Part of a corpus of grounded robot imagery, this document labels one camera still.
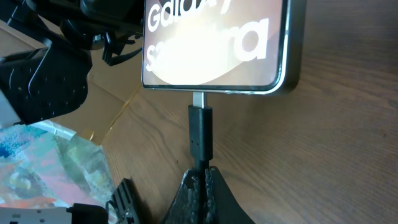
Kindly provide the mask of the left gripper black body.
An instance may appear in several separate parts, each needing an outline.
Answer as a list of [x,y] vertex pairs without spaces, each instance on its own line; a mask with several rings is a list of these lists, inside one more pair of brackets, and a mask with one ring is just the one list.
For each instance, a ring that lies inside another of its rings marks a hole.
[[109,65],[123,63],[142,47],[122,54],[143,36],[144,0],[27,0],[41,17],[59,26],[66,39],[79,49],[103,49]]

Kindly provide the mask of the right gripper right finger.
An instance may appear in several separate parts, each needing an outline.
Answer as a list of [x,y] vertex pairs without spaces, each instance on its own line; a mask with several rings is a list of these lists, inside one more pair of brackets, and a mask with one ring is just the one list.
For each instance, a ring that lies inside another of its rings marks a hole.
[[229,189],[220,170],[206,171],[206,222],[215,224],[254,224]]

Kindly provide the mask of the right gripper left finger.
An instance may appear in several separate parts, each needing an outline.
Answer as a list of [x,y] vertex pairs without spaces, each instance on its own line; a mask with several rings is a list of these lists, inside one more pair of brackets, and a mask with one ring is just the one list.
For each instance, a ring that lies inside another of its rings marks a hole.
[[175,198],[161,224],[198,224],[200,210],[200,180],[195,169],[182,177]]

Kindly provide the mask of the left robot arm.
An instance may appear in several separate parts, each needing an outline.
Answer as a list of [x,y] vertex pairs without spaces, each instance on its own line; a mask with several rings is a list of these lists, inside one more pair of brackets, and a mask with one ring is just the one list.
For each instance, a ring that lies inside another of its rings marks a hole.
[[5,127],[34,124],[78,109],[88,94],[91,52],[114,66],[143,35],[143,0],[1,0],[1,20],[42,47],[1,58]]

